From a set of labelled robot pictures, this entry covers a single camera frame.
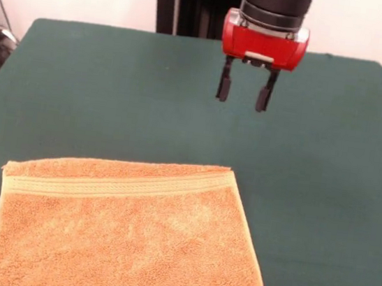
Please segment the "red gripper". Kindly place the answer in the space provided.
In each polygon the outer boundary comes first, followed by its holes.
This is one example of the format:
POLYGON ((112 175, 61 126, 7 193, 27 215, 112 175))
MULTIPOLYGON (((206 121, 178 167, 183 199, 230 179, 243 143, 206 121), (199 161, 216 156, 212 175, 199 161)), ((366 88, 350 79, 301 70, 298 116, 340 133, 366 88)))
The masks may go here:
POLYGON ((260 62, 271 69, 267 83, 256 100, 256 111, 264 112, 270 102, 280 70, 292 71, 306 53, 310 31, 305 27, 296 32, 264 29, 247 21, 241 15, 225 16, 222 32, 222 50, 226 56, 216 98, 226 101, 230 92, 230 71, 235 58, 260 62))

